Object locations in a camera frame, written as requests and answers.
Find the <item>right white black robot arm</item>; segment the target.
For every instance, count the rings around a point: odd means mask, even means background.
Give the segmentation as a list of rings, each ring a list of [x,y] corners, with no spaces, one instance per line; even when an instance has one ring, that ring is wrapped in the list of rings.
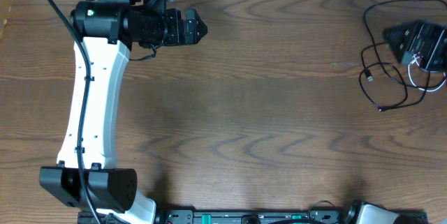
[[[397,77],[391,77],[393,82],[404,87],[403,99],[393,105],[379,105],[367,94],[364,87],[362,92],[371,104],[380,112],[402,109],[419,104],[426,94],[438,91],[446,84],[446,26],[425,20],[415,20],[397,26],[385,28],[382,32],[382,41],[376,42],[371,38],[372,44],[364,50],[377,51],[380,45],[387,45],[397,62],[407,67],[408,80],[390,62],[384,62],[377,55],[377,61],[367,65],[364,53],[360,53],[363,70],[359,74],[359,84],[366,78],[373,80],[370,68],[379,66],[385,69],[390,66]],[[427,223],[427,217],[420,212],[398,213],[384,209],[372,203],[359,202],[351,207],[346,223]]]

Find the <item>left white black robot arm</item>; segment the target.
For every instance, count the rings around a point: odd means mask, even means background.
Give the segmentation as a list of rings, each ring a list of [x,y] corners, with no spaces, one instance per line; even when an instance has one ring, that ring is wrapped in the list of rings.
[[[80,210],[82,223],[158,223],[156,203],[137,189],[136,171],[117,165],[119,92],[134,43],[156,56],[160,47],[195,45],[207,26],[194,9],[172,0],[83,0],[62,22],[74,39],[75,81],[66,136],[40,185]]]

